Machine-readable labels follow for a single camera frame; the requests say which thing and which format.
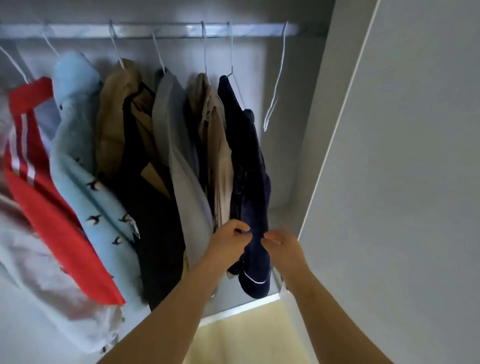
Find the clothing rod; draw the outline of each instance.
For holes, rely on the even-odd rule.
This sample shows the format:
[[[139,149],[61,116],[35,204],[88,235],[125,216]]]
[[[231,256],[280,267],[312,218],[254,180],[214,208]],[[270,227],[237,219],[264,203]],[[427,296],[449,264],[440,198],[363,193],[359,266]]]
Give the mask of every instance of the clothing rod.
[[[231,24],[234,37],[279,37],[284,23]],[[202,38],[201,23],[113,23],[116,38],[147,39]],[[207,38],[230,37],[227,23],[205,23]],[[328,26],[323,23],[289,23],[287,36],[323,36]],[[0,39],[107,39],[109,24],[0,24]]]

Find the wire hanger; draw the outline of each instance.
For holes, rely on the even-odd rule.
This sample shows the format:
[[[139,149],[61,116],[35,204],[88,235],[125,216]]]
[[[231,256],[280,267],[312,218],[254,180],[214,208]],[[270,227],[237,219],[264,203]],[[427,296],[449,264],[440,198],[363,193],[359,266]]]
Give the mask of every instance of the wire hanger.
[[[202,20],[202,37],[204,39],[205,75],[207,76],[208,83],[210,83],[210,80],[208,79],[208,73],[207,73],[207,30],[205,29],[205,23],[203,20]]]
[[[243,109],[245,109],[245,102],[243,101],[243,97],[242,97],[241,92],[240,92],[239,84],[237,82],[237,79],[235,78],[235,74],[233,73],[233,32],[232,32],[232,26],[230,25],[230,22],[228,22],[227,24],[228,24],[228,30],[230,31],[230,65],[232,67],[232,69],[230,71],[230,74],[227,76],[227,78],[230,77],[230,76],[233,76],[233,80],[235,81],[235,85],[237,86],[237,90],[239,91],[239,96],[240,96],[241,103],[243,105]]]
[[[18,65],[18,63],[13,59],[13,57],[5,50],[3,49],[2,46],[0,46],[0,50],[5,53],[5,55],[8,57],[8,59],[10,60],[10,62],[13,64],[13,66],[17,69],[17,71],[22,75],[22,77],[24,78],[25,82],[27,84],[30,83],[30,80],[28,79],[27,75],[25,74],[25,72],[23,72],[22,68]]]
[[[53,47],[53,45],[50,43],[50,41],[48,40],[48,37],[47,35],[45,34],[45,30],[42,29],[42,36],[43,36],[43,39],[45,39],[45,41],[47,42],[48,46],[50,47],[50,49],[53,51],[53,53],[55,53],[57,55],[58,58],[60,58],[60,54],[57,52],[57,50],[55,49],[55,47]]]
[[[156,43],[155,30],[153,28],[152,28],[152,38],[153,38],[153,42],[155,43],[155,49],[156,49],[156,53],[158,54],[158,59],[160,60],[160,64],[162,65],[163,74],[165,74],[165,66],[162,61],[162,56],[160,55],[160,50],[158,49],[158,44]]]
[[[264,132],[267,131],[268,128],[268,122],[270,121],[270,117],[272,116],[273,110],[275,109],[276,102],[278,101],[276,97],[276,87],[278,86],[278,81],[280,80],[280,75],[282,74],[282,69],[283,69],[283,60],[285,58],[285,35],[287,34],[287,27],[288,27],[288,22],[285,23],[283,26],[283,47],[282,47],[282,60],[280,61],[280,71],[278,71],[278,77],[276,78],[275,82],[275,87],[273,89],[273,97],[272,97],[272,102],[270,103],[270,107],[267,110],[267,114],[265,115],[265,120],[264,120]]]
[[[120,57],[120,53],[119,53],[119,50],[117,48],[117,44],[115,44],[115,38],[117,37],[117,34],[115,33],[115,29],[113,28],[113,23],[112,21],[110,20],[109,24],[108,24],[108,31],[110,32],[110,39],[112,40],[112,43],[113,43],[113,47],[115,48],[115,51],[117,53],[117,57],[120,61],[120,66],[125,69],[125,65],[123,64],[123,59]]]

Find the hand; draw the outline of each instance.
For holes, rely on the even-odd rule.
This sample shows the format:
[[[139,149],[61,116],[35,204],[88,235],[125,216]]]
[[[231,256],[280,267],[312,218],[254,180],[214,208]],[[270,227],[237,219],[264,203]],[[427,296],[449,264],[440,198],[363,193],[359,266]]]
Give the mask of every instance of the hand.
[[[310,271],[299,241],[285,230],[267,231],[262,245],[270,255],[274,267],[289,285]]]
[[[252,240],[251,233],[240,234],[235,229],[250,231],[250,226],[239,220],[230,220],[219,227],[210,238],[203,260],[211,267],[218,269],[223,275],[235,263]]]

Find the tan shirt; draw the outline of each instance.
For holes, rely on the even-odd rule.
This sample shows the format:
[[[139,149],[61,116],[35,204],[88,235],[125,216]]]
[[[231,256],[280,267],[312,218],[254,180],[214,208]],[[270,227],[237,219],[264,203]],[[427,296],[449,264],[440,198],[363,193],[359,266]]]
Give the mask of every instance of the tan shirt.
[[[115,177],[120,168],[125,135],[123,131],[123,102],[126,97],[136,93],[142,81],[140,71],[134,62],[123,60],[125,70],[118,63],[105,81],[100,94],[100,109],[97,115],[96,162],[97,176],[109,180]],[[171,199],[168,190],[156,169],[161,162],[155,145],[152,124],[154,98],[143,90],[132,100],[132,114],[137,120],[140,136],[150,163],[141,176],[155,189]]]
[[[225,111],[205,73],[197,76],[188,92],[188,98],[206,151],[208,184],[205,192],[217,228],[230,219],[233,186],[232,152],[225,136]]]

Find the forearm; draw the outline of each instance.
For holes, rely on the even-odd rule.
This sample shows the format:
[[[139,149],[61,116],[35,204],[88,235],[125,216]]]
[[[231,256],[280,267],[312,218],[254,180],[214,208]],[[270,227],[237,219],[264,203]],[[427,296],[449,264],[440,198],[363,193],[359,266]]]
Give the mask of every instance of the forearm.
[[[201,260],[101,363],[181,364],[220,278],[218,269]]]
[[[290,290],[297,301],[321,364],[391,364],[312,272],[302,272],[299,277],[301,279],[294,281]]]

